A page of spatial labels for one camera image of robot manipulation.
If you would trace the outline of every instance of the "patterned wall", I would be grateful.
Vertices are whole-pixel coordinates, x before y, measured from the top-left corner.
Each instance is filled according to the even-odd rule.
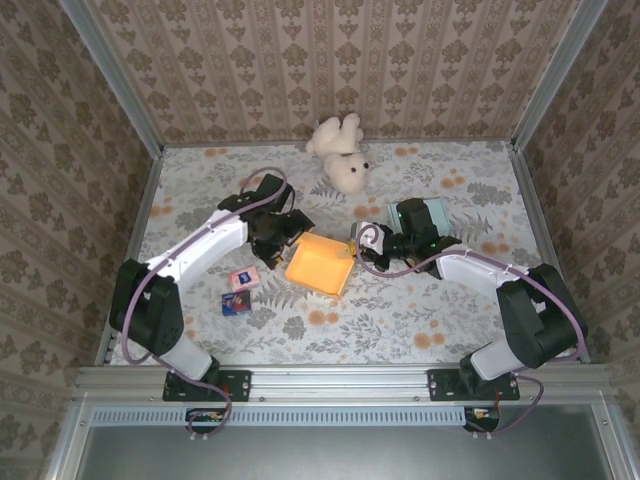
[[[89,0],[165,143],[506,137],[579,0]]]
[[[640,2],[608,2],[525,155],[590,351],[640,439]]]
[[[0,2],[0,478],[93,363],[150,159],[57,1]]]

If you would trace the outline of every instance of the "table surface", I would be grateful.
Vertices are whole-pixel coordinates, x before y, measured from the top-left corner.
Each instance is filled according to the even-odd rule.
[[[474,250],[506,263],[540,262],[505,142],[364,148],[372,165],[368,186],[350,196],[333,190],[319,159],[300,146],[166,149],[139,258],[195,230],[252,170],[277,166],[319,235],[346,241],[354,221],[389,224],[389,203],[440,196],[454,235]],[[340,299],[323,296],[287,282],[293,253],[286,249],[285,263],[269,271],[245,245],[212,266],[181,299],[185,334],[225,365],[433,363],[459,361],[502,328],[497,305],[427,274],[387,280],[356,264]],[[229,274],[250,265],[261,276],[251,293],[253,312],[223,317],[220,295],[230,291]],[[111,364],[125,364],[119,339]]]

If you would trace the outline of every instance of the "small box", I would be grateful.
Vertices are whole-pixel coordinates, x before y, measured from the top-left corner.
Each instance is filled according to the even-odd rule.
[[[251,292],[234,292],[222,294],[222,315],[232,317],[239,313],[251,311]]]
[[[231,290],[241,292],[260,285],[260,275],[256,267],[245,268],[229,275]]]

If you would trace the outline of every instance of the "white teddy bear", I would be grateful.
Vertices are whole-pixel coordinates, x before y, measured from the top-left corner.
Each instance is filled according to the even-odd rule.
[[[360,193],[366,184],[369,164],[360,153],[364,137],[360,117],[350,113],[342,121],[331,117],[320,125],[309,142],[307,152],[315,153],[324,162],[324,171],[333,188],[344,194]]]

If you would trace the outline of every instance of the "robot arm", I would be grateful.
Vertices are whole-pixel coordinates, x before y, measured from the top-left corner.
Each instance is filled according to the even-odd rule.
[[[352,253],[359,250],[360,256],[373,262],[378,272],[388,269],[390,259],[404,260],[417,272],[427,272],[437,279],[460,283],[500,306],[504,334],[461,360],[460,382],[456,385],[450,383],[446,387],[450,391],[457,390],[469,398],[487,393],[494,395],[495,380],[525,367],[538,368],[580,343],[577,327],[572,320],[531,283],[542,286],[564,304],[575,318],[582,337],[587,335],[586,325],[571,294],[560,274],[550,265],[542,264],[529,270],[511,265],[508,268],[496,267],[477,258],[477,254],[466,253],[439,256],[434,261],[428,261],[434,255],[471,250],[460,245],[455,238],[438,235],[422,200],[401,202],[397,209],[399,216],[402,216],[402,231],[399,233],[393,233],[384,225],[365,222],[354,224],[351,232]],[[384,274],[368,270],[387,278],[406,273]],[[517,275],[518,272],[532,282],[522,279]]]
[[[135,304],[128,337],[186,377],[215,385],[220,365],[183,334],[180,298],[208,268],[245,243],[251,244],[253,253],[269,268],[275,268],[284,247],[314,226],[299,210],[280,213],[292,191],[290,185],[283,187],[282,180],[267,174],[255,192],[223,200],[218,210],[178,245],[145,264],[133,259],[125,262],[116,279],[111,326],[123,331],[134,292],[158,269]],[[267,203],[250,207],[261,201]]]

